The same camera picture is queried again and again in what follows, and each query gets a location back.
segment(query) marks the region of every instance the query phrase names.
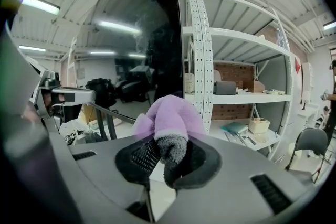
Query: gray knitted fabric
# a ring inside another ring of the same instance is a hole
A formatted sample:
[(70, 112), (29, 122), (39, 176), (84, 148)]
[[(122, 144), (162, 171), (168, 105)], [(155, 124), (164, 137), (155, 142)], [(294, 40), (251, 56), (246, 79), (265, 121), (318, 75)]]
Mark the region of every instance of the gray knitted fabric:
[(182, 136), (172, 134), (158, 139), (157, 143), (161, 155), (160, 161), (164, 164), (165, 183), (172, 187), (179, 177), (178, 165), (187, 152), (187, 140)]

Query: air vent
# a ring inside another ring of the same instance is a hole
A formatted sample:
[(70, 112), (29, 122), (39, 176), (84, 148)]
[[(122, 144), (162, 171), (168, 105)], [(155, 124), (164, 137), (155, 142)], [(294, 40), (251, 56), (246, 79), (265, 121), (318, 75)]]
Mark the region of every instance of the air vent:
[(79, 153), (79, 154), (73, 154), (73, 158), (75, 159), (75, 161), (78, 161), (79, 159), (85, 159), (85, 158), (92, 157), (95, 155), (96, 153), (93, 151), (86, 151), (86, 152)]
[(290, 206), (290, 200), (287, 199), (266, 175), (254, 176), (251, 180), (271, 207), (274, 214), (278, 214)]

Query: fluorescent ceiling light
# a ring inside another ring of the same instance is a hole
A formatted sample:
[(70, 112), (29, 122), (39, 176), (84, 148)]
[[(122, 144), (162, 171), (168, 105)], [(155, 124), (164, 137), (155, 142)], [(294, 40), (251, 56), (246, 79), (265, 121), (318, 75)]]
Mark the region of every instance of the fluorescent ceiling light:
[(327, 23), (323, 26), (323, 28), (325, 30), (328, 30), (328, 29), (333, 28), (333, 27), (336, 27), (336, 20), (334, 20), (332, 22), (329, 22), (329, 23)]
[(146, 58), (144, 54), (128, 54), (129, 57)]
[(38, 50), (38, 51), (46, 51), (46, 49), (34, 48), (34, 47), (26, 47), (26, 46), (19, 46), (20, 49), (23, 50)]
[(21, 3), (30, 7), (44, 10), (45, 12), (49, 12), (54, 15), (57, 15), (59, 12), (59, 7), (48, 4), (47, 2), (41, 0), (21, 0)]
[(114, 51), (91, 51), (91, 54), (115, 54)]
[(110, 22), (105, 22), (105, 21), (100, 21), (98, 23), (98, 25), (100, 26), (104, 26), (104, 27), (109, 27), (109, 28), (114, 28), (114, 29), (118, 29), (118, 30), (122, 30), (122, 31), (126, 31), (126, 32), (130, 32), (133, 34), (140, 34), (141, 31), (129, 26), (125, 26), (125, 25), (120, 25), (120, 24), (115, 24), (115, 23), (110, 23)]

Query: beige container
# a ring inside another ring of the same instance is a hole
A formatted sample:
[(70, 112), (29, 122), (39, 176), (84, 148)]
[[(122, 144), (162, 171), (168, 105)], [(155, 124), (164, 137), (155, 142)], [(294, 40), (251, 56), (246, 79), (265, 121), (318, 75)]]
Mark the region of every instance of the beige container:
[(253, 134), (263, 134), (266, 133), (269, 127), (269, 121), (263, 118), (250, 119), (248, 124), (248, 129)]

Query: red sign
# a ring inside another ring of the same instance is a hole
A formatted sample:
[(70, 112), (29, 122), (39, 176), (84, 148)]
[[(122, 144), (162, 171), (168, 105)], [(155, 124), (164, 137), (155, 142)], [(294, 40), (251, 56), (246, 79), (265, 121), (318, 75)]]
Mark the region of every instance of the red sign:
[(298, 60), (295, 58), (295, 69), (296, 73), (298, 74), (300, 71), (301, 65), (299, 65)]

